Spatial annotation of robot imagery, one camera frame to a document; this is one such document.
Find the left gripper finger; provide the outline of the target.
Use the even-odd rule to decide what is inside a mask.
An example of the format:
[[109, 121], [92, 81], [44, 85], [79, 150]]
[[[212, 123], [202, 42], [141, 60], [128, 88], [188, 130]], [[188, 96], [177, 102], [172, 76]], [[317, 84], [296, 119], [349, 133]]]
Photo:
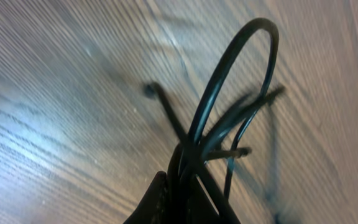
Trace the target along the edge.
[[167, 174], [158, 171], [136, 209], [124, 224], [161, 224], [165, 221]]

